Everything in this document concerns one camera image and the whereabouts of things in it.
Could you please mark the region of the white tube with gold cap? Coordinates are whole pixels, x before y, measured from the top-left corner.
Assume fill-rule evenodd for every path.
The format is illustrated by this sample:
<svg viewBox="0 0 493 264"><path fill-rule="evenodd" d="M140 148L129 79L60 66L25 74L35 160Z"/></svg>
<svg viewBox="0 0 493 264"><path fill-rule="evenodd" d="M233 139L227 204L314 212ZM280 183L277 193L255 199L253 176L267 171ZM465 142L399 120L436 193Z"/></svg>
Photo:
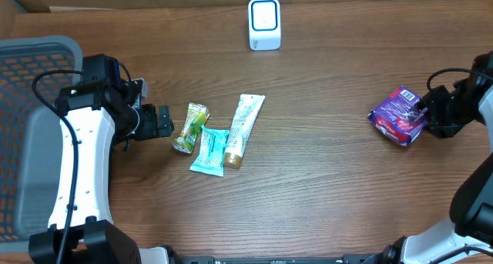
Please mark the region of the white tube with gold cap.
<svg viewBox="0 0 493 264"><path fill-rule="evenodd" d="M226 142L223 164L227 168L240 168L250 133L265 98L265 95L242 94L240 96Z"/></svg>

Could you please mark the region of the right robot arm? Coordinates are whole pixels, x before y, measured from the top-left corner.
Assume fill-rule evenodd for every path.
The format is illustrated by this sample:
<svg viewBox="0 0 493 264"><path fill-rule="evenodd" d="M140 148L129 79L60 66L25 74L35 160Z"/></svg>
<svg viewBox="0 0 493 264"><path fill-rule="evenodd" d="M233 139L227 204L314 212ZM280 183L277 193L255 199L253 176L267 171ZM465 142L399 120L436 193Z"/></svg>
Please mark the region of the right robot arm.
<svg viewBox="0 0 493 264"><path fill-rule="evenodd" d="M372 109L367 118L398 145L410 145L421 132L437 139L454 137L476 121L492 133L492 54L477 56L463 71L466 79L428 87L419 96L400 86ZM415 236L403 236L365 263L454 263L469 256L492 254L492 158L486 160L459 187L449 217Z"/></svg>

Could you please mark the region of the purple Carefree pad pack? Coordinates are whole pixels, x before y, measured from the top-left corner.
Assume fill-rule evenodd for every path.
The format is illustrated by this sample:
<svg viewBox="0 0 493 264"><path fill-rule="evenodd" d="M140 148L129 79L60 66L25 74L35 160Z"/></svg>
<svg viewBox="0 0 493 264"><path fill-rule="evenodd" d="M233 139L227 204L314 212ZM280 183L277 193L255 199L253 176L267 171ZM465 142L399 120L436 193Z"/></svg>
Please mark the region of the purple Carefree pad pack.
<svg viewBox="0 0 493 264"><path fill-rule="evenodd" d="M417 107L420 100L419 95L401 85L372 109L367 118L392 142L409 146L428 123L426 111Z"/></svg>

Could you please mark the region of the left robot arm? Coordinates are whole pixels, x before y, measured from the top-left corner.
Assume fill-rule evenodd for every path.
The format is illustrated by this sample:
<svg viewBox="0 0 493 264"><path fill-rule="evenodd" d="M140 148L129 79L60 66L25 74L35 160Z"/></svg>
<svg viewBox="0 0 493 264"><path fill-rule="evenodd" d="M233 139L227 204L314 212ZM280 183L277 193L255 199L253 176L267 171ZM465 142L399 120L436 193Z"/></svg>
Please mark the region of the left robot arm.
<svg viewBox="0 0 493 264"><path fill-rule="evenodd" d="M37 89L47 72L32 82L36 98L60 120L62 158L48 228L30 236L29 256L35 263L168 263L167 248L141 249L114 226L109 170L114 145L172 135L169 109L143 104L145 80L132 79L113 57L85 57L76 74L54 103Z"/></svg>

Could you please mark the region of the teal wet wipes pack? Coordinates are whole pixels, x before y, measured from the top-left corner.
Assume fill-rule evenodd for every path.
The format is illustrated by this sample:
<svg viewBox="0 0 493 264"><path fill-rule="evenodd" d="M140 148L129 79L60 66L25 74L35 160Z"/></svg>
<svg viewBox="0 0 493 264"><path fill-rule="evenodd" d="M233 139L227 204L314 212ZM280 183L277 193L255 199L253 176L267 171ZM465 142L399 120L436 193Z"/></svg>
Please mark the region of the teal wet wipes pack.
<svg viewBox="0 0 493 264"><path fill-rule="evenodd" d="M230 131L202 126L199 155L190 166L193 172L224 177L223 158Z"/></svg>

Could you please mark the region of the green yellow snack packet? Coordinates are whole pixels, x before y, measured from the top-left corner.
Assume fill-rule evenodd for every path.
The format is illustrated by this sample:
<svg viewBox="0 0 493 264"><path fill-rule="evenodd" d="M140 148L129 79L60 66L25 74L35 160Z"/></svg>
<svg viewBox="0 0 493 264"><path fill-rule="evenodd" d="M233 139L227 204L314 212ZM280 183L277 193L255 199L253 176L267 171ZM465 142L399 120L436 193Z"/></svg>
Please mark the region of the green yellow snack packet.
<svg viewBox="0 0 493 264"><path fill-rule="evenodd" d="M190 102L183 129L173 140L173 148L179 152L191 154L202 126L206 124L209 116L210 111L207 106Z"/></svg>

